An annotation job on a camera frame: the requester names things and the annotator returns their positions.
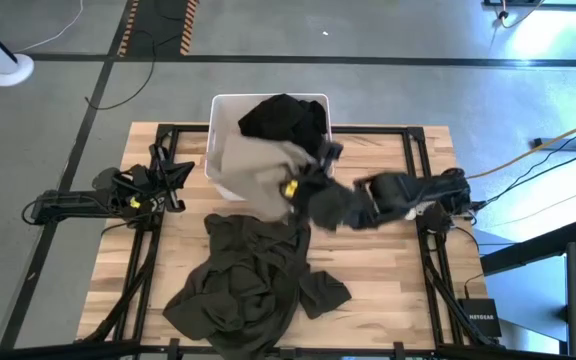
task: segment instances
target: yellow sticker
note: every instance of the yellow sticker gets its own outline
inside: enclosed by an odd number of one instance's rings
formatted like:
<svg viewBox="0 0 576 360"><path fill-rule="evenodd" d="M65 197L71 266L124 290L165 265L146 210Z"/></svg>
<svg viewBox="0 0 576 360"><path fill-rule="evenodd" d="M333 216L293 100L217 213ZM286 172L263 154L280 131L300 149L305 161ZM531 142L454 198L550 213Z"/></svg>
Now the yellow sticker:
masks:
<svg viewBox="0 0 576 360"><path fill-rule="evenodd" d="M284 196L286 196L287 198L292 198L293 196L295 196L295 191L297 190L298 186L299 183L297 183L297 180L290 181L288 185L286 185L286 188L284 189Z"/></svg>
<svg viewBox="0 0 576 360"><path fill-rule="evenodd" d="M137 201L134 197L130 198L130 206L134 207L135 209L139 209L141 207L141 203Z"/></svg>

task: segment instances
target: black clamp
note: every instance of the black clamp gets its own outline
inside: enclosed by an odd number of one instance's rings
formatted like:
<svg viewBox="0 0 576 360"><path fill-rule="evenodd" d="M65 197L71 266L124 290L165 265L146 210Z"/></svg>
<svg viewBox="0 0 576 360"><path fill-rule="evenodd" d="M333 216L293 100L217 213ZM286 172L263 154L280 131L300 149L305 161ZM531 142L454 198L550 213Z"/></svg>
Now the black clamp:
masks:
<svg viewBox="0 0 576 360"><path fill-rule="evenodd" d="M392 357L393 360L406 360L406 351L404 350L404 343L394 342L392 345L395 348L395 356Z"/></svg>
<svg viewBox="0 0 576 360"><path fill-rule="evenodd" d="M424 142L426 141L426 135L424 133L424 128L421 126L411 126L407 128L408 135L412 136L417 142Z"/></svg>
<svg viewBox="0 0 576 360"><path fill-rule="evenodd" d="M334 161L339 160L344 146L336 142L324 142L319 147L319 166L323 173L328 173L328 169Z"/></svg>
<svg viewBox="0 0 576 360"><path fill-rule="evenodd" d="M170 339L166 360L181 360L183 356L183 354L179 353L179 339Z"/></svg>
<svg viewBox="0 0 576 360"><path fill-rule="evenodd" d="M174 128L175 128L174 124L160 124L159 126L157 126L157 133L155 134L155 138L162 139L166 136L169 136Z"/></svg>

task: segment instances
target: black cable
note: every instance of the black cable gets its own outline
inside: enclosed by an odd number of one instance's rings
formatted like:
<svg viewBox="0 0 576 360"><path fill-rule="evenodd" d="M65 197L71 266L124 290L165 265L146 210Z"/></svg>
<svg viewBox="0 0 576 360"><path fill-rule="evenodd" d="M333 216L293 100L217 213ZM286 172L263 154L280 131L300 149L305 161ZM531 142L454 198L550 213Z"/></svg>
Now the black cable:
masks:
<svg viewBox="0 0 576 360"><path fill-rule="evenodd" d="M26 224L28 225L36 225L34 222L30 222L30 220L28 220L28 218L26 218L26 211L28 211L28 208L35 205L36 203L38 203L39 200L33 200L31 202L29 202L26 206L24 206L24 208L21 210L21 220L23 220Z"/></svg>
<svg viewBox="0 0 576 360"><path fill-rule="evenodd" d="M148 216L152 216L152 215L153 215L153 213L146 213L146 214L140 214L140 215L133 216L132 218L130 218L130 219L129 219L128 221L126 221L126 222L122 222L122 223L120 223L120 224L115 224L115 225L111 225L111 226L106 227L105 229L103 229L103 230L101 231L101 234L99 234L99 236L104 236L104 234L105 234L106 232L108 232L108 231L110 231L110 230L112 230L112 229L116 229L116 228L118 228L118 227L126 226L126 225L134 222L134 221L137 220L137 219L144 218L144 217L148 217Z"/></svg>
<svg viewBox="0 0 576 360"><path fill-rule="evenodd" d="M152 36L151 33L145 31L145 30L137 30L135 31L134 35L137 34L146 34L150 37L150 40L152 42L152 63L150 64L150 72L148 73L148 78L146 78L146 81L144 82L143 85L141 85L141 87L139 88L139 90L137 90L134 94L132 94L132 96L128 97L126 100L121 101L117 104L111 105L111 106L95 106L93 104L90 103L90 99L88 99L88 97L84 97L84 100L86 100L86 102L88 103L88 106L90 106L91 108L95 109L95 110L111 110L114 109L116 107L119 107L127 102L129 102L130 100L134 99L137 95L139 95L139 93L141 93L141 91L146 87L146 85L148 85L148 82L150 82L150 78L152 78L152 74L155 71L155 62L157 61L157 46L155 46L155 38Z"/></svg>
<svg viewBox="0 0 576 360"><path fill-rule="evenodd" d="M486 200L483 204L477 206L477 207L476 207L476 210L477 210L477 211L478 211L478 210L481 210L481 209L483 209L484 207L488 206L490 203L499 200L499 198L500 198L502 195L506 194L506 193L509 192L510 190L515 189L515 188L517 188L518 186L523 185L523 184L525 184L525 183L527 183L527 182L529 182L529 181L531 181L531 180L533 180L533 179L535 179L535 178L537 178L537 177L539 177L539 176L541 176L541 175L543 175L543 174L545 174L545 173L547 173L547 172L550 172L550 171L552 171L552 170L555 170L555 169L557 169L557 168L559 168L559 167L561 167L561 166L570 164L571 162L573 162L573 161L575 161L575 160L576 160L576 157L574 157L574 158L572 158L572 159L570 159L570 160L568 160L568 161L564 161L564 162L562 162L562 163L560 163L560 164L557 164L557 165L555 165L555 166L553 166L553 167L551 167L551 168L549 168L549 169L546 169L546 170L544 170L544 171L542 171L542 172L540 172L540 173L538 173L538 174L536 174L536 175L534 175L534 176L531 176L531 177L529 177L528 179L526 179L526 180L524 180L524 181L521 181L521 182L519 182L519 183L517 183L517 182L515 181L512 186L508 187L506 190L502 191L500 194L498 194L498 195L490 198L489 200Z"/></svg>
<svg viewBox="0 0 576 360"><path fill-rule="evenodd" d="M473 234L471 234L470 232L468 232L466 229L459 227L459 226L455 226L453 229L457 229L460 230L461 232L465 233L466 235L470 236L470 238L472 239L472 241L475 243L475 245L477 246L477 253L479 253L479 243L477 242L477 239L475 239L475 236Z"/></svg>
<svg viewBox="0 0 576 360"><path fill-rule="evenodd" d="M466 299L470 299L470 294L468 293L468 283L470 282L470 280L475 280L477 278L480 278L484 276L484 273L481 273L477 276L473 276L470 279L466 280L466 283L464 284L464 294L466 295Z"/></svg>
<svg viewBox="0 0 576 360"><path fill-rule="evenodd" d="M112 178L112 182L114 182L114 183L116 183L116 184L118 184L118 185L124 186L124 187L126 187L126 188L128 188L128 189L130 189L130 190L132 190L132 191L135 191L135 192L137 192L138 194L143 194L143 193L144 193L144 191L141 190L140 188L138 188L138 187L136 187L136 186L134 186L134 185L131 185L131 184L129 184L129 183L127 183L127 182L125 182L125 181L123 181L123 180L121 180L121 179L116 178L116 177L113 177L113 178Z"/></svg>
<svg viewBox="0 0 576 360"><path fill-rule="evenodd" d="M546 156L543 160L541 160L540 162L536 163L535 165L531 166L530 169L528 169L528 171L526 171L523 175L521 175L520 177L518 177L517 179L515 179L515 181L514 181L512 184L510 184L510 186L508 186L507 189L512 188L515 184L517 184L517 183L519 182L519 180L521 180L522 178L528 176L528 174L530 174L530 172L531 172L534 168L536 168L537 166L539 166L539 165L545 163L546 161L548 161L548 159L550 159L550 157L551 157L553 154L557 153L558 151L561 151L563 148L566 147L566 145L568 145L571 141L573 141L573 140L575 140L575 139L576 139L576 135L573 136L572 138L568 139L568 140L567 140L565 143L563 143L563 145L561 145L559 148L557 148L557 149L551 151L550 153L548 153L548 156Z"/></svg>
<svg viewBox="0 0 576 360"><path fill-rule="evenodd" d="M517 182L519 182L519 180L521 180L522 178L524 178L525 176L527 176L528 174L530 174L530 172L536 168L539 165L542 165L543 163L545 163L546 161L548 161L548 159L550 158L550 156L552 156L553 154L557 153L558 151L561 151L563 148L566 147L566 145L568 145L571 141L576 139L576 135L573 136L572 138L568 139L566 142L563 143L563 145L561 145L559 148L551 151L550 153L548 153L548 155L540 162L534 164L533 166L530 167L530 169L528 169L528 171L526 171L523 175L519 176L517 179L515 179L515 181L510 184L510 186L508 186L506 188L506 190L504 190L504 192L502 192L501 194L492 197L491 199L489 199L488 201L486 201L486 203L480 208L482 209L483 207L485 207L486 205L488 205L488 203L496 201L501 195L503 195L505 192L510 191L516 184Z"/></svg>
<svg viewBox="0 0 576 360"><path fill-rule="evenodd" d="M154 0L154 7L155 7L155 14L157 14L159 17L162 17L166 20L172 20L172 21L184 21L186 20L185 17L183 18L174 18L174 17L170 17L170 16L166 16L164 14L161 13L161 0Z"/></svg>

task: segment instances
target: yellow cable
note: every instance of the yellow cable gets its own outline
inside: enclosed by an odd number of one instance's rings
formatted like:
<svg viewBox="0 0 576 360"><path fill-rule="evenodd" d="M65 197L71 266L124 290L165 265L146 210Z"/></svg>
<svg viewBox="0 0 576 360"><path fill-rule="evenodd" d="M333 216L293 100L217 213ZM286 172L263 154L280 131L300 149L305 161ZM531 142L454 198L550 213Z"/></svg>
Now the yellow cable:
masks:
<svg viewBox="0 0 576 360"><path fill-rule="evenodd" d="M505 168L505 167L508 167L508 166L516 163L517 161L525 158L526 156L528 156L528 155L530 155L530 154L533 154L533 153L535 153L535 152L537 152L537 151L539 151L539 150L541 150L541 149L543 149L543 148L545 148L545 147L547 147L547 146L549 146L549 145L551 145L551 144L553 144L553 143L555 143L555 142L557 142L557 141L565 138L566 136L569 136L569 135L574 134L574 133L576 133L576 128L574 128L574 129L572 129L572 130L570 130L570 131L568 131L568 132L566 132L566 133L564 133L564 134L561 134L561 135L557 136L556 138L554 138L554 139L552 139L552 140L550 140L550 141L548 141L548 142L545 142L545 143L537 146L536 148L528 151L527 153L525 153L525 154L523 154L523 155L521 155L521 156L518 156L518 157L510 160L509 162L507 162L507 163L505 163L505 164L503 164L503 165L497 166L496 168L494 168L494 169L492 169L492 170L488 170L488 171L486 171L486 172L482 172L481 174L476 174L476 175L468 176L468 177L466 177L466 179L476 179L476 178L478 178L478 177L482 177L482 176L486 176L486 175L492 174L492 173L494 173L494 172L496 172L496 171L499 171L499 170L501 170L501 169L503 169L503 168Z"/></svg>

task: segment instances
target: yellow and black tape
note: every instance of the yellow and black tape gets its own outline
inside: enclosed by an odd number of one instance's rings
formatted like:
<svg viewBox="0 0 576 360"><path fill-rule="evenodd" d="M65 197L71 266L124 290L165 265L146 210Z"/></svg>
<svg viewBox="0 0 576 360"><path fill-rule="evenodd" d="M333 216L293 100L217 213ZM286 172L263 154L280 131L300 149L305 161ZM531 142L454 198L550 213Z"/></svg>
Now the yellow and black tape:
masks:
<svg viewBox="0 0 576 360"><path fill-rule="evenodd" d="M139 0L132 0L130 13L128 14L128 20L126 21L126 30L124 31L123 38L121 39L121 44L119 45L119 50L117 51L119 57L126 56L126 51L128 51L128 40L130 40L132 27L135 23L135 15L137 15L137 6L139 6Z"/></svg>
<svg viewBox="0 0 576 360"><path fill-rule="evenodd" d="M197 13L198 4L199 0L188 0L188 5L186 5L184 32L181 35L181 55L188 55L190 52L190 44L192 44L192 26L195 24L195 14Z"/></svg>

